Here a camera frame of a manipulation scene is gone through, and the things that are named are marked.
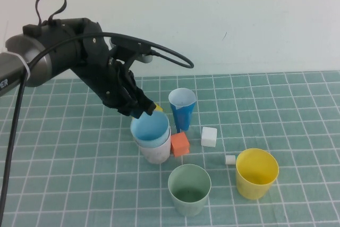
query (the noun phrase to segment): small white cube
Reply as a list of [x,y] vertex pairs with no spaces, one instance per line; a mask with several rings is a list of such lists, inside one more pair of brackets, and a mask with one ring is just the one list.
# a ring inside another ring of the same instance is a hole
[[215,147],[217,138],[217,129],[210,127],[203,127],[202,130],[202,146]]
[[225,156],[225,164],[226,165],[235,165],[236,164],[236,155],[226,155]]

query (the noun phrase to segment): plastic cup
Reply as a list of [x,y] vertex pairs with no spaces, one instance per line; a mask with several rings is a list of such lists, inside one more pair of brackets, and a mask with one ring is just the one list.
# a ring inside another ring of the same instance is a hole
[[159,111],[152,115],[143,113],[139,119],[132,119],[130,129],[137,144],[144,148],[159,147],[167,140],[171,130],[168,117]]
[[178,88],[170,92],[169,102],[174,115],[177,133],[180,133],[181,130],[187,131],[189,129],[196,101],[196,95],[192,90]]
[[195,216],[208,200],[211,180],[200,166],[185,164],[171,172],[168,188],[177,211],[184,216]]
[[259,199],[271,187],[279,173],[275,158],[268,152],[250,148],[236,159],[236,188],[247,199]]
[[170,147],[171,134],[169,133],[167,140],[161,146],[155,148],[144,148],[139,146],[139,149],[149,163],[161,164],[169,158]]

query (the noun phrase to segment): blue cup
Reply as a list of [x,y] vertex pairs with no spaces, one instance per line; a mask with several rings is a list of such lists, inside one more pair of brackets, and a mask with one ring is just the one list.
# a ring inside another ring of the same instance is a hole
[[155,148],[164,144],[169,137],[170,124],[163,112],[154,111],[152,115],[144,112],[139,119],[132,119],[130,129],[138,145]]
[[186,131],[189,129],[196,101],[195,93],[187,88],[178,88],[170,92],[169,102],[174,115],[177,133],[181,132],[181,130]]

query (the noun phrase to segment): strap loop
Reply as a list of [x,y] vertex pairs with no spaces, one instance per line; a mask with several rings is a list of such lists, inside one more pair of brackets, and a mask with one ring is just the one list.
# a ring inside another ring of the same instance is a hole
[[[39,3],[40,0],[36,0],[36,12],[37,12],[37,15],[38,15],[38,18],[39,18],[39,23],[38,25],[41,26],[41,17],[40,17],[40,14],[39,14],[39,11],[38,11],[38,3]],[[60,9],[58,9],[57,11],[55,11],[49,18],[48,18],[48,23],[49,24],[52,24],[53,22],[53,16],[55,14],[58,14],[58,13],[61,13],[63,12],[65,9],[66,9],[66,6],[67,6],[67,2],[66,0],[64,0],[64,4],[62,5],[62,7],[60,7]]]

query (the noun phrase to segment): white cable tie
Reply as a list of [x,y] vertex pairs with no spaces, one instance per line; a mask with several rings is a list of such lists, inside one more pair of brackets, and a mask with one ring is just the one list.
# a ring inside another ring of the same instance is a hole
[[26,71],[27,71],[27,74],[28,74],[27,75],[27,80],[28,80],[30,78],[30,76],[31,76],[31,71],[30,71],[30,68],[28,67],[26,61],[23,59],[23,57],[20,54],[18,54],[18,53],[12,53],[12,52],[9,52],[9,51],[4,51],[4,53],[15,55],[16,57],[18,57],[21,60],[22,64],[26,68]]

